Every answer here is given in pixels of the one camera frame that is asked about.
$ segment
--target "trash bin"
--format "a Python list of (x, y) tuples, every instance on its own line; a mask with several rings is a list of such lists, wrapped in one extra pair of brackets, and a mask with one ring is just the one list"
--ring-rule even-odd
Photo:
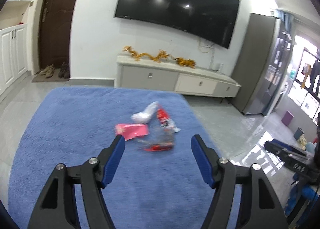
[(293, 119), (293, 115), (292, 115), (292, 113), (290, 113), (289, 111), (287, 111), (285, 114), (284, 114), (284, 116), (283, 116), (283, 118), (282, 118), (282, 123), (284, 124), (284, 125), (286, 125), (286, 126), (288, 126), (289, 124), (290, 124), (290, 122), (292, 121), (292, 119)]
[(294, 137), (295, 140), (297, 141), (302, 134), (304, 134), (303, 130), (302, 130), (300, 127), (298, 127), (298, 129), (297, 129), (297, 131), (294, 133), (293, 137)]

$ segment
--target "television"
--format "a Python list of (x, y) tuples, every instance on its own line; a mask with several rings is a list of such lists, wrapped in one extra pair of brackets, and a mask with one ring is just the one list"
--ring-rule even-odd
[(118, 0), (115, 17), (161, 24), (229, 48), (239, 0)]

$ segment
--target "door handle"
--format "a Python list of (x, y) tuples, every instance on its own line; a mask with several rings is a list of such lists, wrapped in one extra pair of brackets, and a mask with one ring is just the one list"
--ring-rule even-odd
[(48, 12), (48, 8), (44, 8), (43, 15), (42, 15), (42, 22), (45, 22), (45, 17), (47, 15), (47, 12)]

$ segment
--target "purple stool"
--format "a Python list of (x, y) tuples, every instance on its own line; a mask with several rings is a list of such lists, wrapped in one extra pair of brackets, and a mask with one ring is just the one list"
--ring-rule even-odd
[(287, 111), (286, 113), (285, 113), (285, 115), (283, 116), (283, 118), (282, 118), (282, 123), (284, 124), (284, 125), (286, 125), (286, 126), (288, 126), (289, 124), (290, 124), (290, 122), (292, 121), (292, 119), (293, 119), (293, 115), (292, 115), (292, 113), (290, 113), (289, 111)]

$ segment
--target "metal screw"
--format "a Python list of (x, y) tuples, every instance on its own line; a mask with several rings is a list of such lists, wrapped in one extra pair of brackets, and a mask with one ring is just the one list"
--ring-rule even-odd
[(89, 159), (89, 163), (90, 164), (96, 164), (98, 162), (98, 159), (97, 158), (91, 158)]
[(260, 169), (261, 169), (261, 166), (260, 166), (259, 164), (257, 164), (257, 163), (254, 163), (254, 164), (252, 165), (252, 168), (253, 168), (254, 170), (260, 170)]
[(59, 163), (57, 166), (56, 166), (56, 169), (57, 170), (62, 170), (64, 168), (63, 164), (62, 163)]
[(228, 163), (228, 160), (226, 158), (222, 157), (222, 158), (219, 159), (219, 162), (221, 164), (226, 164), (226, 163)]

